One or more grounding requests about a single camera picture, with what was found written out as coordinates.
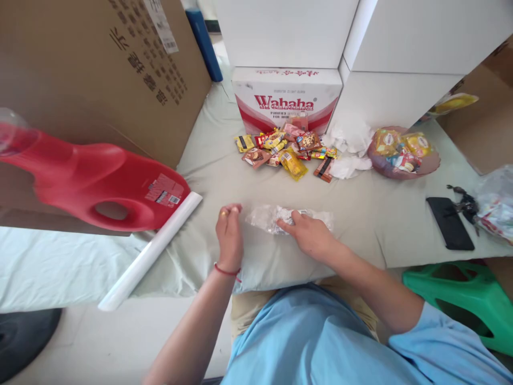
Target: red bracelet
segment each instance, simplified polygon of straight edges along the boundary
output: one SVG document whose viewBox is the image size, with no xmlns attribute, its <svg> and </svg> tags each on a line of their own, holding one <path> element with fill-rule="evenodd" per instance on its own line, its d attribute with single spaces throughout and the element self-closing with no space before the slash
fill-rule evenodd
<svg viewBox="0 0 513 385">
<path fill-rule="evenodd" d="M 237 282 L 242 282 L 242 281 L 239 279 L 239 277 L 237 276 L 237 274 L 238 274 L 238 273 L 240 273 L 240 269 L 239 269 L 239 270 L 237 270 L 237 271 L 236 271 L 236 272 L 234 272 L 234 273 L 226 272 L 226 271 L 224 271 L 223 269 L 221 269 L 221 268 L 217 265 L 217 262 L 215 262 L 215 263 L 214 263 L 214 267 L 215 267 L 215 269 L 216 269 L 218 272 L 220 272 L 221 274 L 224 274 L 224 275 L 232 275 L 232 276 L 234 276 L 234 277 L 235 277 L 235 279 L 236 279 L 236 281 L 237 281 Z"/>
</svg>

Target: person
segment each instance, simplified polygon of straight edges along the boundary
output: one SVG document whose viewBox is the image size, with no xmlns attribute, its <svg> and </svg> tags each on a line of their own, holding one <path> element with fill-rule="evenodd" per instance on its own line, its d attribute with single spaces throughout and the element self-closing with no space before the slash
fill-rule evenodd
<svg viewBox="0 0 513 385">
<path fill-rule="evenodd" d="M 216 268 L 158 354 L 145 385 L 202 382 L 242 262 L 241 210 L 239 204 L 221 209 Z M 234 296 L 232 321 L 239 335 L 223 384 L 513 383 L 513 375 L 472 330 L 358 257 L 322 221 L 298 211 L 292 219 L 294 225 L 277 224 L 305 254 L 358 292 L 362 300 L 352 301 L 359 309 L 313 283 L 265 292 L 265 301 L 258 292 Z M 374 313 L 393 334 L 388 345 L 369 329 L 375 327 Z"/>
</svg>

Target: wahaha box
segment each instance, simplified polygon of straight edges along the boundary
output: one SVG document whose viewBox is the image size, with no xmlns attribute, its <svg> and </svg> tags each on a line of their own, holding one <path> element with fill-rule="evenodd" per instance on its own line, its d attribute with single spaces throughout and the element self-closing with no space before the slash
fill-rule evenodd
<svg viewBox="0 0 513 385">
<path fill-rule="evenodd" d="M 306 112 L 308 130 L 324 134 L 342 90 L 337 70 L 236 67 L 231 80 L 248 134 L 267 133 Z"/>
</svg>

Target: black phone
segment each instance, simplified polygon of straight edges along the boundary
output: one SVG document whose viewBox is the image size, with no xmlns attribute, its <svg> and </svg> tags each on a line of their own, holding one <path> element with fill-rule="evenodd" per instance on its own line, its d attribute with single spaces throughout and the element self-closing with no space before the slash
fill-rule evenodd
<svg viewBox="0 0 513 385">
<path fill-rule="evenodd" d="M 449 250 L 474 250 L 472 239 L 454 208 L 453 202 L 449 198 L 427 198 L 426 201 L 442 232 L 445 247 Z"/>
</svg>

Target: pink bowl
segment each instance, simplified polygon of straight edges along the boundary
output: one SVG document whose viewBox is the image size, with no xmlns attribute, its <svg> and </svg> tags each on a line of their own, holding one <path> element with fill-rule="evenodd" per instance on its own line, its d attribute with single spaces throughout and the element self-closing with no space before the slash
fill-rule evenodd
<svg viewBox="0 0 513 385">
<path fill-rule="evenodd" d="M 400 132 L 401 134 L 405 134 L 408 131 L 407 128 L 399 126 L 383 127 L 381 129 L 394 130 Z M 372 142 L 370 143 L 369 149 L 367 150 L 367 155 L 372 161 L 372 166 L 378 173 L 392 179 L 417 179 L 421 176 L 431 174 L 438 167 L 440 167 L 440 155 L 437 151 L 433 150 L 431 154 L 422 158 L 422 164 L 417 170 L 416 174 L 399 170 L 397 167 L 394 167 L 388 163 L 386 161 L 386 157 L 376 152 L 376 134 L 374 134 L 374 137 L 372 138 Z"/>
</svg>

